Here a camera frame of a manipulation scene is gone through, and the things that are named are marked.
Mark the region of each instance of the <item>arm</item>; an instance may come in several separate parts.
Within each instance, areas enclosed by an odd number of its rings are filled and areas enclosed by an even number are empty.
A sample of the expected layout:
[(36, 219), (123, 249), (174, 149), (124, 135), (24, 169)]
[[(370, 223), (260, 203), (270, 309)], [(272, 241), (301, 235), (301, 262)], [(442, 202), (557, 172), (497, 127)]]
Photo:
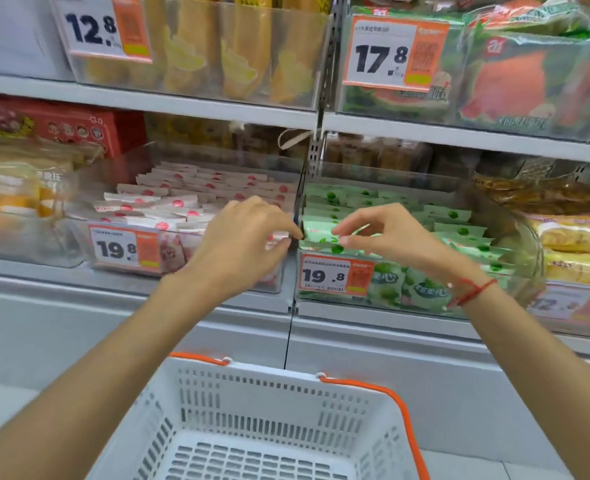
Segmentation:
[[(368, 225), (359, 235), (354, 231)], [(438, 241), (399, 204), (361, 209), (333, 231), (339, 243), (421, 269), (431, 278), (482, 285), (472, 260)], [(380, 233), (377, 237), (371, 234)], [(548, 440), (578, 480), (590, 480), (590, 366), (517, 302), (491, 285), (464, 305), (475, 330), (506, 373)]]
[(290, 239), (266, 250), (276, 230), (301, 237), (290, 216), (259, 198), (227, 205), (187, 266), (163, 278), (137, 312), (0, 428), (0, 479), (83, 480), (184, 335), (283, 259)]

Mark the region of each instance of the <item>basket bottom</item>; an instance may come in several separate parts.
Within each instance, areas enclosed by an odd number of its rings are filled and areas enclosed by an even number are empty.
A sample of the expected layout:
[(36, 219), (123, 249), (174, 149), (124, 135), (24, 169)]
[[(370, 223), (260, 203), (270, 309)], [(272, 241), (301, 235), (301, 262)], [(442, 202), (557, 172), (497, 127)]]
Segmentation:
[(355, 480), (347, 458), (242, 436), (179, 431), (155, 480)]

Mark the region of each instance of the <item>orange basket handle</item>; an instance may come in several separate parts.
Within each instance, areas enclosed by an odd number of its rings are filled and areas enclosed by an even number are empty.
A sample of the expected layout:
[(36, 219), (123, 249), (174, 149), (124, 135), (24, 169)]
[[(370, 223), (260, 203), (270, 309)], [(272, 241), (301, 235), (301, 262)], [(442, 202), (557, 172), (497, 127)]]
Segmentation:
[(399, 410), (402, 411), (403, 423), (406, 427), (406, 436), (408, 438), (408, 444), (411, 446), (412, 451), (412, 458), (415, 462), (415, 466), (417, 467), (417, 473), (419, 475), (420, 480), (430, 480), (430, 474), (428, 473), (428, 468), (426, 468), (426, 463), (424, 463), (423, 458), (421, 457), (421, 451), (419, 451), (419, 445), (417, 444), (417, 439), (415, 438), (414, 432), (412, 430), (412, 423), (411, 423), (411, 415), (408, 411), (408, 407), (406, 407), (405, 403), (402, 401), (402, 398), (387, 387), (378, 386), (375, 384), (368, 384), (367, 382), (360, 382), (354, 381), (352, 379), (333, 379), (328, 377), (325, 372), (320, 372), (317, 374), (317, 378), (322, 381), (323, 383), (327, 384), (337, 384), (341, 386), (353, 386), (353, 387), (361, 387), (364, 389), (369, 389), (377, 392), (383, 392), (390, 396), (393, 401), (399, 407)]
[(224, 357), (223, 359), (220, 360), (220, 359), (213, 359), (213, 358), (208, 357), (206, 355), (188, 354), (186, 352), (172, 352), (170, 356), (173, 358), (199, 360), (200, 362), (207, 362), (207, 363), (211, 363), (214, 365), (221, 365), (221, 366), (226, 366), (232, 362), (232, 359), (230, 357)]

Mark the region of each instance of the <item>white floor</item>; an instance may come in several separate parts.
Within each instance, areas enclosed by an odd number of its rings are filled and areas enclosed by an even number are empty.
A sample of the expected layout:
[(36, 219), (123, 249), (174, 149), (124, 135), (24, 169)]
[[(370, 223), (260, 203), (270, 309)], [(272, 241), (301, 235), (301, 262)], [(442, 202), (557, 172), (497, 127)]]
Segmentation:
[[(0, 426), (37, 395), (37, 391), (0, 386)], [(434, 451), (423, 451), (432, 480), (572, 480), (540, 468), (511, 465)]]

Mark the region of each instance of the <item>shopping basket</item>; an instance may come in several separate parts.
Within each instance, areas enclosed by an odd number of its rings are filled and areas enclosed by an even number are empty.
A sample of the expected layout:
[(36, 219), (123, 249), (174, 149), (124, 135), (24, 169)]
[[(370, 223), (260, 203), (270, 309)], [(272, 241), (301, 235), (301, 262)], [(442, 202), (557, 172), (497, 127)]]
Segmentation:
[(399, 397), (325, 374), (173, 354), (88, 480), (428, 480)]

